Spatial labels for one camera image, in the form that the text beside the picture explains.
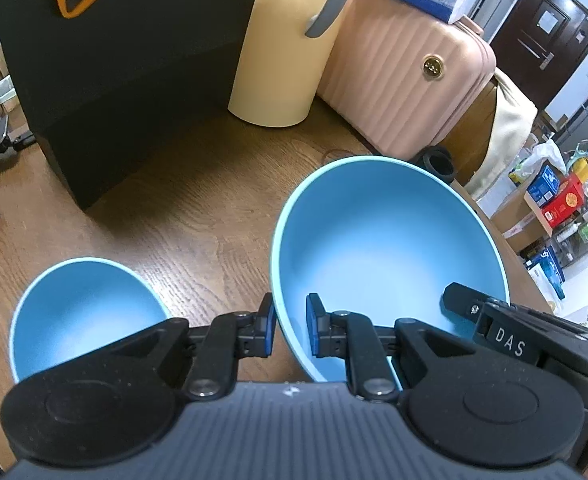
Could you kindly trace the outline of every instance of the door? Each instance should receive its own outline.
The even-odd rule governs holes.
[[[498,68],[544,110],[588,53],[588,10],[576,0],[519,0],[491,46]]]

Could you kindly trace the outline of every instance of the suitcase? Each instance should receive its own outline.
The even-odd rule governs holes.
[[[494,75],[467,16],[448,25],[401,0],[350,0],[319,96],[383,155],[440,142]]]

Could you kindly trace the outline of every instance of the cream-colored bucket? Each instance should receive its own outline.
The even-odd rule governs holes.
[[[255,0],[229,111],[261,126],[308,116],[347,0]]]

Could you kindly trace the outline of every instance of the bolt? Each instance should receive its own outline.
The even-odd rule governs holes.
[[[368,379],[363,383],[365,391],[369,394],[381,396],[394,391],[394,383],[389,379]]]
[[[190,384],[190,393],[198,397],[209,397],[216,394],[220,386],[212,379],[196,379]]]

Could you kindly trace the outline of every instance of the small blue bowl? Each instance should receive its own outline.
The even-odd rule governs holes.
[[[382,326],[414,317],[471,337],[474,325],[445,311],[451,282],[509,301],[507,278],[487,229],[449,186],[382,156],[337,160],[287,200],[274,233],[270,280],[279,323],[315,381],[344,381],[344,361],[311,354],[305,300],[351,310]]]
[[[14,381],[113,343],[170,317],[132,270],[102,258],[66,260],[43,272],[10,328]]]

